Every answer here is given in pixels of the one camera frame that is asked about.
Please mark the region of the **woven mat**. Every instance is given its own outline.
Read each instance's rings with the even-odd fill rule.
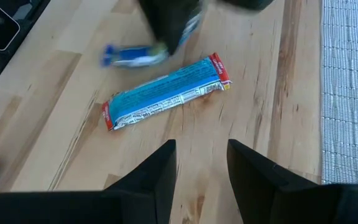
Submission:
[[[358,184],[358,0],[323,0],[324,184]]]

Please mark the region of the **gray rug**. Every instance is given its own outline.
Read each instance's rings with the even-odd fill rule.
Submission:
[[[358,0],[323,0],[324,184],[358,184]]]

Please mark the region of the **candy bar wrapper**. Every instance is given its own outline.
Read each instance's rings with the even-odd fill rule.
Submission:
[[[134,124],[214,90],[228,90],[231,81],[218,54],[113,96],[103,104],[109,130]]]

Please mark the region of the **wooden table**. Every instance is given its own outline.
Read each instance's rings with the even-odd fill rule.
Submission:
[[[275,0],[252,13],[209,2],[200,29],[168,62],[102,69],[104,46],[149,44],[130,0],[52,0],[0,76],[0,192],[98,190],[167,139],[177,140],[172,223],[241,223],[226,164],[237,139],[320,179],[320,3]],[[113,132],[101,104],[217,52],[217,91]]]

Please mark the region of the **wood grain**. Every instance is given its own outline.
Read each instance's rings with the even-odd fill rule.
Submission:
[[[319,1],[275,0],[259,13],[210,1],[174,56],[126,70],[99,60],[107,43],[152,43],[134,1],[52,0],[0,77],[0,192],[101,190],[167,139],[177,140],[171,223],[242,223],[227,174],[229,138],[318,182],[319,18]],[[100,106],[112,94],[213,52],[230,90],[107,132]]]

